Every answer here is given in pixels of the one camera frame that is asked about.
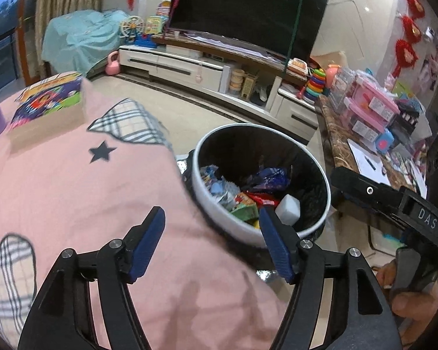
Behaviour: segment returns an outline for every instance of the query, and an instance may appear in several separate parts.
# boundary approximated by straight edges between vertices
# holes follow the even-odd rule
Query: human hand
[[[384,265],[376,274],[381,287],[391,286],[396,277],[395,261]],[[425,331],[438,311],[438,283],[433,285],[429,294],[402,292],[391,302],[391,310],[400,317],[411,318],[412,324],[400,332],[404,349],[408,349]]]

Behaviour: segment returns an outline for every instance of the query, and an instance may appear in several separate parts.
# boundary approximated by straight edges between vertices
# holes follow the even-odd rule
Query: pink kettlebell
[[[112,76],[120,73],[119,52],[114,51],[107,57],[107,67],[105,73]]]

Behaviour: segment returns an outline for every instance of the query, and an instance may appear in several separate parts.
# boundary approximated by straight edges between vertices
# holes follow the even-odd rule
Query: flat screen tv
[[[291,58],[309,58],[327,3],[303,0]],[[299,0],[179,0],[170,27],[238,39],[287,56],[298,4]]]

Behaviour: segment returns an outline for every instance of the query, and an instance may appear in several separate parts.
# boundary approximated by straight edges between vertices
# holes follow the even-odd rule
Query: drawer
[[[149,52],[119,50],[120,64],[136,69],[148,71],[151,75],[157,74],[157,61],[159,56]]]
[[[283,99],[276,119],[312,136],[318,129],[316,114],[297,102]]]
[[[157,77],[179,84],[195,84],[207,90],[219,91],[222,70],[201,62],[186,62],[159,55]]]

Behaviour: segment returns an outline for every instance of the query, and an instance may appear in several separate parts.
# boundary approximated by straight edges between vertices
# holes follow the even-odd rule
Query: metal screw
[[[69,258],[73,255],[73,250],[71,249],[65,249],[62,251],[62,258]]]
[[[121,245],[122,245],[121,239],[113,239],[109,243],[111,249],[118,249]]]
[[[349,254],[352,255],[353,257],[356,257],[356,258],[358,258],[362,255],[360,250],[356,249],[355,247],[353,247],[352,249],[349,250]]]
[[[303,239],[300,241],[300,246],[304,249],[311,249],[313,247],[313,243],[307,239]]]

